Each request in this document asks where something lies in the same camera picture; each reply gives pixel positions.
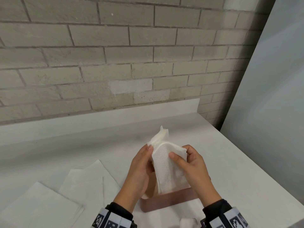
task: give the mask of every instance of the hand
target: hand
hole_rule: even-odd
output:
[[[196,191],[203,206],[222,199],[211,182],[203,157],[191,145],[183,148],[187,149],[187,162],[173,152],[169,153],[169,157],[183,170],[189,185]]]
[[[130,213],[146,192],[150,174],[154,171],[151,160],[152,152],[153,146],[147,144],[139,150],[131,162],[123,187],[114,199],[115,203]]]

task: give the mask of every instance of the white wall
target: white wall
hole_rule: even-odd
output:
[[[304,204],[304,0],[276,0],[221,133]]]

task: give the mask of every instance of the person's right hand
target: person's right hand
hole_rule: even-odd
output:
[[[183,148],[187,149],[187,162],[173,152],[169,153],[169,157],[183,170],[189,185],[196,191],[203,206],[222,199],[211,182],[203,157],[191,145],[185,145]]]

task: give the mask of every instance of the brick wall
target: brick wall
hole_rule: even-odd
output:
[[[200,97],[225,118],[274,0],[0,0],[0,123]]]

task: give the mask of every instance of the person's left hand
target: person's left hand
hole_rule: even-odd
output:
[[[130,213],[146,192],[150,174],[154,171],[151,160],[152,152],[153,146],[146,144],[135,155],[123,187],[113,201]]]

